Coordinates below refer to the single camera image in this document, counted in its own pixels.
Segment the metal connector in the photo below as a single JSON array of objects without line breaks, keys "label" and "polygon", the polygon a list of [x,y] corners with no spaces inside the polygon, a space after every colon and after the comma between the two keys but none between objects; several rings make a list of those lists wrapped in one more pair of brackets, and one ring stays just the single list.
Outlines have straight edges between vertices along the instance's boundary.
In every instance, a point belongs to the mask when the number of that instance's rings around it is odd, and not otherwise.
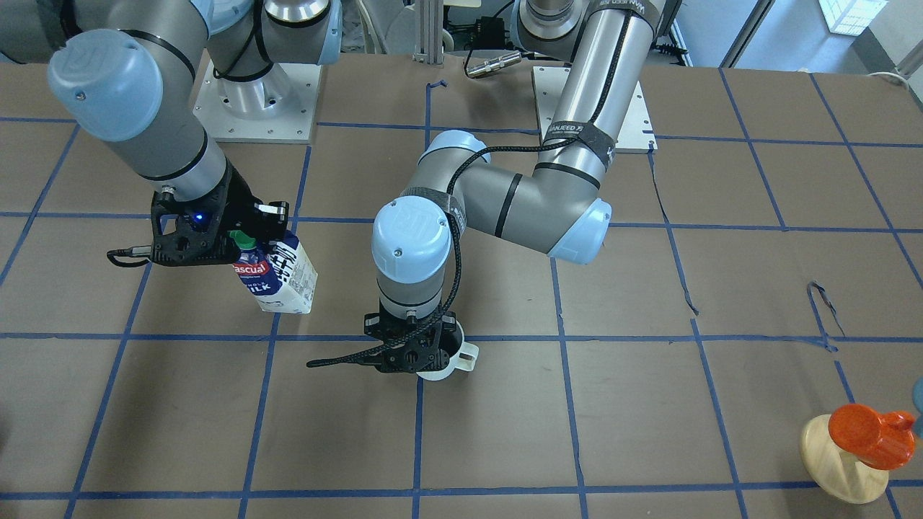
[{"label": "metal connector", "polygon": [[516,65],[520,61],[522,61],[522,53],[516,51],[488,59],[480,65],[469,66],[466,71],[469,78],[482,78],[491,72],[497,72],[501,68]]}]

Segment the orange cup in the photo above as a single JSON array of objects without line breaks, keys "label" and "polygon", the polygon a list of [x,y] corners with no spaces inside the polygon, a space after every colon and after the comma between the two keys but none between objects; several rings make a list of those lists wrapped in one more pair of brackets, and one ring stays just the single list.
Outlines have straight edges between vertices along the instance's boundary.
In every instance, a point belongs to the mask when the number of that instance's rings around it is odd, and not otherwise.
[{"label": "orange cup", "polygon": [[894,470],[914,455],[917,442],[906,411],[880,415],[862,404],[847,404],[830,416],[830,437],[836,445],[872,468]]}]

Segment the green bottle cap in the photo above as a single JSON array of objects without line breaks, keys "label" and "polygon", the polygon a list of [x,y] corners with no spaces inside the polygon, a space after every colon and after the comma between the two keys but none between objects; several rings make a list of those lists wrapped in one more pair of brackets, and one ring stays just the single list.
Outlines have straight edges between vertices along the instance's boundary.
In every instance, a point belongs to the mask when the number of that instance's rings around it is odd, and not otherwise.
[{"label": "green bottle cap", "polygon": [[244,231],[231,231],[228,233],[228,236],[237,244],[237,248],[241,250],[252,250],[257,248],[257,240],[244,234]]}]

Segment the blue object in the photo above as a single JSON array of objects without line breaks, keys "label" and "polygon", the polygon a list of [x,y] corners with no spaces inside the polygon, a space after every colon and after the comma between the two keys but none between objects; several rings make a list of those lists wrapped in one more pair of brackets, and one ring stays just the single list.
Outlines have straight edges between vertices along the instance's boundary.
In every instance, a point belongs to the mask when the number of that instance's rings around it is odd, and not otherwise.
[{"label": "blue object", "polygon": [[[420,157],[420,160],[423,160],[423,157],[426,157],[426,155],[431,151],[442,150],[445,148],[463,148],[472,152],[478,152],[486,147],[486,144],[466,131],[447,130],[437,135],[436,138],[429,143],[429,148],[424,151],[423,156]],[[490,163],[490,153],[485,153],[483,158],[487,163]]]},{"label": "blue object", "polygon": [[548,256],[579,265],[593,261],[603,246],[611,219],[612,206],[602,199],[596,199],[551,248]]},{"label": "blue object", "polygon": [[343,40],[343,7],[340,0],[330,2],[330,21],[327,25],[327,37],[324,46],[320,48],[318,65],[330,65],[340,59],[340,48]]},{"label": "blue object", "polygon": [[[917,412],[923,413],[923,378],[914,384],[914,405],[917,407]],[[923,416],[917,417],[917,422],[914,423],[914,434],[923,438]]]},{"label": "blue object", "polygon": [[161,109],[163,78],[154,57],[119,30],[68,40],[48,62],[48,84],[85,130],[109,142],[136,137]]},{"label": "blue object", "polygon": [[214,0],[209,35],[214,36],[240,21],[253,7],[253,0]]},{"label": "blue object", "polygon": [[205,21],[205,28],[209,31],[210,36],[211,17],[215,13],[215,0],[189,0],[189,2],[192,3],[198,13],[202,15],[202,20]]},{"label": "blue object", "polygon": [[372,258],[378,270],[402,284],[420,283],[446,263],[451,232],[435,202],[400,197],[381,208],[372,227]]},{"label": "blue object", "polygon": [[525,47],[522,46],[522,40],[519,37],[519,4],[521,1],[516,0],[516,3],[513,4],[513,12],[509,16],[509,40],[517,48],[524,49]]},{"label": "blue object", "polygon": [[282,282],[257,240],[241,231],[231,231],[231,238],[240,248],[240,258],[234,262],[234,271],[254,296],[272,296],[282,288]]}]

